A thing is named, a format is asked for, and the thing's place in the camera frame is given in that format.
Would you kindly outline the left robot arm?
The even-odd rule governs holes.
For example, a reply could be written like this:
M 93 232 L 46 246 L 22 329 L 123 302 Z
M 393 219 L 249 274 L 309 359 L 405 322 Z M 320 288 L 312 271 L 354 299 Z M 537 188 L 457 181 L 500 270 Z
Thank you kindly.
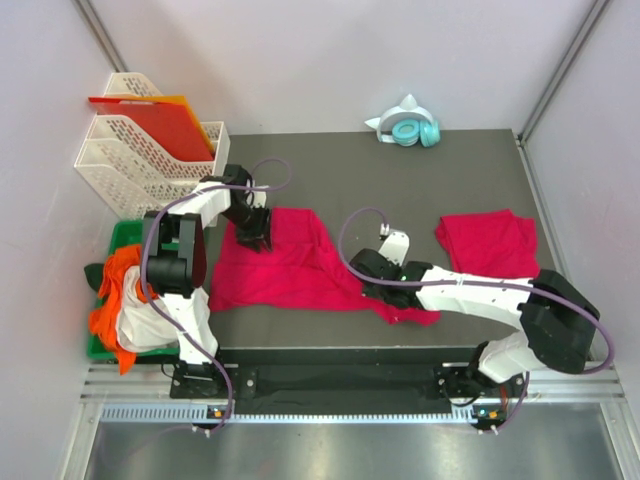
M 202 178 L 192 193 L 149 211 L 143 222 L 140 280 L 146 295 L 155 293 L 152 308 L 176 330 L 179 361 L 172 386 L 176 396 L 213 397 L 229 392 L 229 376 L 217 359 L 218 341 L 209 326 L 204 229 L 218 216 L 234 227 L 239 245 L 257 253 L 270 251 L 271 210 L 265 187 L 251 174 L 228 164 L 221 176 Z

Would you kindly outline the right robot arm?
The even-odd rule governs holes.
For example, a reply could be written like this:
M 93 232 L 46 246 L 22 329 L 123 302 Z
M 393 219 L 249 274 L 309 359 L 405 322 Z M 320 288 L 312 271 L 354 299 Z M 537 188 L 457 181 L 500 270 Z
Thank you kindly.
M 513 328 L 501 340 L 480 343 L 466 368 L 445 377 L 445 396 L 487 396 L 515 377 L 544 368 L 573 375 L 585 371 L 599 313 L 553 270 L 504 280 L 427 262 L 400 265 L 368 248 L 353 257 L 349 269 L 366 296 L 398 309 L 457 312 Z

